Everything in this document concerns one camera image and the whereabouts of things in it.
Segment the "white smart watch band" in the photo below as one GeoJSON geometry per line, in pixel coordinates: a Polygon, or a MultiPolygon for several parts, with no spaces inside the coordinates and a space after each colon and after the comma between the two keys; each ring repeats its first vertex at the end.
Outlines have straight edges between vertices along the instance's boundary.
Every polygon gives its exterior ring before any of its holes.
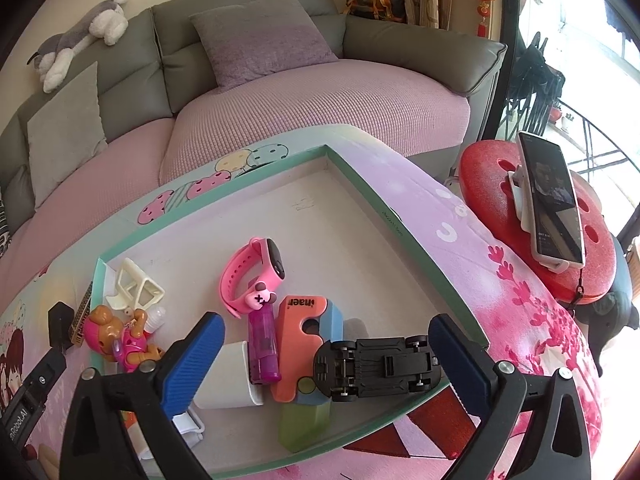
{"type": "Polygon", "coordinates": [[[189,448],[194,448],[204,440],[205,426],[198,414],[190,408],[184,413],[174,416],[172,423],[189,448]]]}

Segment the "grey leather sofa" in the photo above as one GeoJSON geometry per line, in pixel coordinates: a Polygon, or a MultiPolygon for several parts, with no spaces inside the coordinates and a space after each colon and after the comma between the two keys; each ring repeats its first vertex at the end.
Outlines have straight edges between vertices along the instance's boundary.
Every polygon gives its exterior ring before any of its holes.
{"type": "MultiPolygon", "coordinates": [[[[160,118],[177,118],[192,101],[216,91],[216,79],[190,16],[214,6],[250,0],[171,0],[135,16],[113,47],[92,44],[70,70],[98,66],[98,96],[107,140],[160,118]]],[[[333,0],[298,0],[341,60],[403,68],[427,76],[471,107],[469,127],[456,148],[416,154],[451,157],[485,128],[506,47],[451,30],[355,18],[333,0]]]]}

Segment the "pink sofa seat cover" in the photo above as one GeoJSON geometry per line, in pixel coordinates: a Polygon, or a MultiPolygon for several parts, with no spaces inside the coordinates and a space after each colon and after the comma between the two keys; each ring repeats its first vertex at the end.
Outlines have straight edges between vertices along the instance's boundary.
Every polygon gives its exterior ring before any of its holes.
{"type": "Polygon", "coordinates": [[[207,92],[177,118],[153,120],[109,143],[40,208],[26,167],[18,166],[1,187],[11,230],[1,258],[1,304],[7,307],[42,268],[122,207],[255,142],[298,128],[349,124],[411,156],[456,148],[470,117],[467,99],[427,76],[341,60],[207,92]]]}

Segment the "white USB wall charger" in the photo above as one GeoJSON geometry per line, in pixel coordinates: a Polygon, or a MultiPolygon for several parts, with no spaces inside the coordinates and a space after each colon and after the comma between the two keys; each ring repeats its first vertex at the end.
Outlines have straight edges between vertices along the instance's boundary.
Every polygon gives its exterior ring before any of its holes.
{"type": "Polygon", "coordinates": [[[254,408],[264,404],[262,387],[250,382],[246,340],[222,346],[193,402],[201,410],[254,408]]]}

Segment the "cream plastic phone stand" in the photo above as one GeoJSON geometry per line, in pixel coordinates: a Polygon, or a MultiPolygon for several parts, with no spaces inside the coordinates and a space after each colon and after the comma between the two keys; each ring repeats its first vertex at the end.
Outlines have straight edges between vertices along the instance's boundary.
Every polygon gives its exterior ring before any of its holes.
{"type": "Polygon", "coordinates": [[[114,294],[105,299],[112,310],[133,315],[137,309],[146,311],[158,304],[164,296],[165,289],[157,281],[134,260],[125,258],[116,274],[114,294]]]}

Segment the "pink smart watch band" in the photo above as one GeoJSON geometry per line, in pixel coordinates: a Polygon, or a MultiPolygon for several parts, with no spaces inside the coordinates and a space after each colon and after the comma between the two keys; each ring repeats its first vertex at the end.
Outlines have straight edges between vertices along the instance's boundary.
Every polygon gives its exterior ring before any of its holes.
{"type": "Polygon", "coordinates": [[[235,318],[274,304],[285,279],[280,250],[270,237],[253,237],[233,254],[222,271],[218,292],[235,318]]]}

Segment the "grey white plush husky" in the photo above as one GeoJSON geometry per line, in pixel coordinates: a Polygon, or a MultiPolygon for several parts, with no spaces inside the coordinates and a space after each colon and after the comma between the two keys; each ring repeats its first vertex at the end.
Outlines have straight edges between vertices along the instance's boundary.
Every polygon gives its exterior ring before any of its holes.
{"type": "Polygon", "coordinates": [[[114,46],[124,36],[128,20],[122,6],[127,1],[103,0],[69,30],[40,44],[27,63],[32,64],[38,73],[44,93],[51,93],[62,84],[78,53],[98,40],[107,47],[114,46]]]}

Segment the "light grey throw pillow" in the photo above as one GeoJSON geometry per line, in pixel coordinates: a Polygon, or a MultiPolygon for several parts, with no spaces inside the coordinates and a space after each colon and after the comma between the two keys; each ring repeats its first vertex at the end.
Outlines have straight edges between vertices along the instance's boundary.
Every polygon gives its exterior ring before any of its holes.
{"type": "Polygon", "coordinates": [[[39,208],[73,172],[107,147],[96,64],[56,92],[29,119],[27,141],[32,192],[39,208]]]}

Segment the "teal shallow cardboard tray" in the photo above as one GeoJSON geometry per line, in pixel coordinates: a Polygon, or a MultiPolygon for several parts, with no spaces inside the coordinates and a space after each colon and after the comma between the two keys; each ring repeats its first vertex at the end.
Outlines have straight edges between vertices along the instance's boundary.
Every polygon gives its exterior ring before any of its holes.
{"type": "MultiPolygon", "coordinates": [[[[252,236],[270,237],[283,259],[281,296],[323,296],[341,311],[346,336],[413,336],[447,313],[473,340],[486,337],[436,266],[434,250],[396,214],[409,179],[394,168],[368,176],[355,156],[322,146],[281,160],[142,226],[96,262],[92,302],[114,294],[130,258],[165,289],[167,311],[155,342],[168,347],[208,312],[222,312],[218,281],[252,236]]],[[[204,440],[195,456],[215,479],[292,465],[373,434],[426,401],[423,393],[337,403],[309,448],[278,440],[281,407],[200,410],[204,440]]]]}

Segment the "black folding chair outside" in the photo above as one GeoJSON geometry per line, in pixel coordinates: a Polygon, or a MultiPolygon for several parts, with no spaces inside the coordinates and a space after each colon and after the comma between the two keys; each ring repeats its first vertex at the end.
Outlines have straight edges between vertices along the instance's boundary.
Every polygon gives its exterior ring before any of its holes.
{"type": "Polygon", "coordinates": [[[540,32],[528,46],[520,32],[516,37],[515,60],[499,124],[508,142],[514,141],[520,131],[542,136],[552,108],[560,102],[565,76],[547,64],[547,42],[540,32]]]}

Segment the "gold patterned lighter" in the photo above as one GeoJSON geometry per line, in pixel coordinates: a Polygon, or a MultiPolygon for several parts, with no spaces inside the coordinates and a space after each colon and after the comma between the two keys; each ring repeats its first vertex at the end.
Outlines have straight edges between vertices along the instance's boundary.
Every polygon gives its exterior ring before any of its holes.
{"type": "Polygon", "coordinates": [[[84,296],[82,296],[81,302],[76,309],[72,324],[70,324],[70,329],[68,330],[70,342],[76,347],[80,347],[84,343],[84,324],[91,309],[92,285],[93,282],[90,282],[84,296]]]}

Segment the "pink-haired brown doll toy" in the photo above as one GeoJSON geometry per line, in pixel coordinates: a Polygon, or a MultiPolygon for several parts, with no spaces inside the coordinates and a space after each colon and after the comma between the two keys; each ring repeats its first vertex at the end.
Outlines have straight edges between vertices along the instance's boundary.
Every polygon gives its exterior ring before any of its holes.
{"type": "Polygon", "coordinates": [[[146,338],[147,320],[145,310],[136,309],[132,319],[124,322],[110,307],[100,304],[85,320],[84,341],[104,360],[132,373],[143,362],[159,361],[164,356],[164,350],[146,338]]]}

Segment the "black white patterned pillow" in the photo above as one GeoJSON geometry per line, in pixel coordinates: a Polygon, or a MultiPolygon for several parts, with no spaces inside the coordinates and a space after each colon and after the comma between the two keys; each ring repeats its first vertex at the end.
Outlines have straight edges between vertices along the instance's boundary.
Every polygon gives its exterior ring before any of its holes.
{"type": "Polygon", "coordinates": [[[3,257],[11,244],[11,232],[9,228],[8,217],[6,216],[6,207],[2,198],[0,198],[0,257],[3,257]]]}

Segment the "red plastic stool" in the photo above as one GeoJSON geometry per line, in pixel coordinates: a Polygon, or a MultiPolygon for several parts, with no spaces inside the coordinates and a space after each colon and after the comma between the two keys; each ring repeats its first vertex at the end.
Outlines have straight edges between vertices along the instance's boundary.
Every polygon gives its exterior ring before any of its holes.
{"type": "Polygon", "coordinates": [[[458,177],[465,203],[501,243],[533,271],[555,300],[570,302],[582,286],[580,304],[592,304],[611,288],[616,273],[613,237],[589,185],[574,175],[578,210],[586,250],[585,266],[555,274],[538,263],[530,250],[530,234],[516,215],[508,173],[520,164],[518,147],[511,142],[485,140],[469,145],[461,154],[458,177]]]}

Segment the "smartphone in white holder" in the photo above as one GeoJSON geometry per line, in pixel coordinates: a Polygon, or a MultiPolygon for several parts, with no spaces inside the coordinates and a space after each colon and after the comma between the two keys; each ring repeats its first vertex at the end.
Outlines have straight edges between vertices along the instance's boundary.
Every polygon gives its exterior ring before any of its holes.
{"type": "Polygon", "coordinates": [[[586,262],[575,187],[558,144],[521,131],[520,163],[508,172],[516,218],[535,261],[555,274],[586,262]]]}

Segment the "black USB wall charger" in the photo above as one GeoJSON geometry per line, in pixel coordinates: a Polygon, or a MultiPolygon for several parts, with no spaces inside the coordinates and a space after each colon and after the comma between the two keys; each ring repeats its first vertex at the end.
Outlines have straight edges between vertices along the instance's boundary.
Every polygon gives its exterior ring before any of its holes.
{"type": "Polygon", "coordinates": [[[70,340],[70,326],[72,326],[75,311],[58,301],[48,311],[48,333],[50,346],[53,349],[66,352],[72,345],[70,340]]]}

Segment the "purple grey throw pillow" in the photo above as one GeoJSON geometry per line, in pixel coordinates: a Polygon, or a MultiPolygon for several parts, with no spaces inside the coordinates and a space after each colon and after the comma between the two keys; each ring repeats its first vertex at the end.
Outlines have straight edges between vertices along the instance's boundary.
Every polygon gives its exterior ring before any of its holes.
{"type": "Polygon", "coordinates": [[[333,63],[337,55],[298,0],[255,0],[190,16],[227,91],[265,76],[333,63]]]}

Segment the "purple pink mini fan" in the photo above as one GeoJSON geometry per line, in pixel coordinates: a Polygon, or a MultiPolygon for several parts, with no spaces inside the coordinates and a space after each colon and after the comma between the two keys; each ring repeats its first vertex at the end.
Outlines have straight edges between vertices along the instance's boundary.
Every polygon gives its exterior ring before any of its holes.
{"type": "Polygon", "coordinates": [[[248,299],[258,305],[248,318],[248,359],[250,382],[254,385],[270,385],[280,382],[276,324],[273,304],[277,299],[264,282],[256,282],[248,299]]]}

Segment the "black toy car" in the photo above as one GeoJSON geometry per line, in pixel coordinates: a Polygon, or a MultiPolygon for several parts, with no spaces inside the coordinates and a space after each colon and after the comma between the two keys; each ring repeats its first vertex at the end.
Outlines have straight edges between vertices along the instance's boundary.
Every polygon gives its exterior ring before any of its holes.
{"type": "Polygon", "coordinates": [[[334,402],[427,392],[442,378],[425,335],[328,341],[314,355],[314,384],[334,402]]]}

